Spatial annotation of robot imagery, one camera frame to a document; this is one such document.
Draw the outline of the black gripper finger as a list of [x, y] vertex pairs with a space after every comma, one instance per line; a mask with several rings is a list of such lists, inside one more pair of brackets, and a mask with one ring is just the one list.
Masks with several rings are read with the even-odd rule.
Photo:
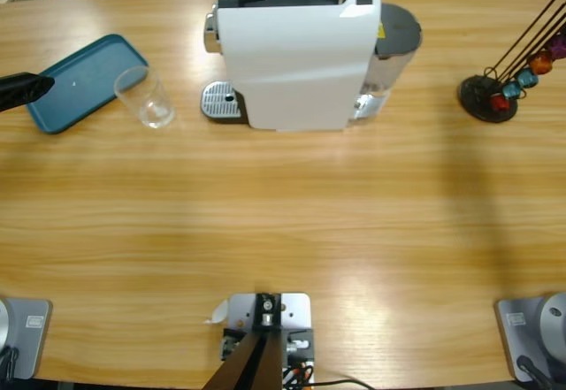
[[55, 79], [34, 73], [16, 73], [1, 78], [0, 110], [10, 109], [37, 101], [55, 84]]

